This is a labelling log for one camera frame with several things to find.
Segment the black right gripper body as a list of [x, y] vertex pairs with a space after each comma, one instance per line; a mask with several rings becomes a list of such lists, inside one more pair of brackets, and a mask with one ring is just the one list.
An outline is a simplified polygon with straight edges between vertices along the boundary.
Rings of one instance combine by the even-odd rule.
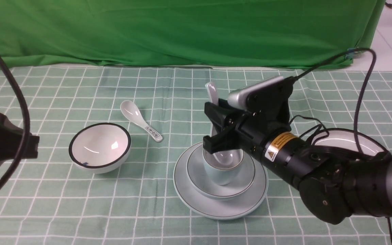
[[232, 126], [247, 132], [242, 150], [257, 160], [275, 160], [282, 147], [291, 140], [288, 99], [292, 79], [269, 86], [247, 98], [248, 110], [242, 110]]

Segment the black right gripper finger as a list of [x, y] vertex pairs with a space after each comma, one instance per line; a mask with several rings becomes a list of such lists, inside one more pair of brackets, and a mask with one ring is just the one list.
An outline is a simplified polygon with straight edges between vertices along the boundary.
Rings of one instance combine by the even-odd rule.
[[242, 116], [242, 110], [230, 106], [224, 99], [219, 99], [218, 104], [205, 102], [204, 113], [215, 131], [222, 131]]
[[242, 149], [246, 139], [247, 132], [238, 128], [226, 128], [220, 133], [216, 128], [211, 128], [210, 135], [203, 138], [203, 148], [211, 154]]

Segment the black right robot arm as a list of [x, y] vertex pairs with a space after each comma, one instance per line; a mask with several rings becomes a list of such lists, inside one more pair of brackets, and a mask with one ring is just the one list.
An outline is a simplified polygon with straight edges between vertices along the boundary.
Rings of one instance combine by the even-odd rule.
[[241, 149], [297, 189], [307, 209], [336, 225], [352, 215], [392, 217], [392, 155], [367, 156], [321, 146], [291, 133], [288, 99], [297, 77], [261, 81], [206, 102], [217, 134], [205, 136], [209, 153]]

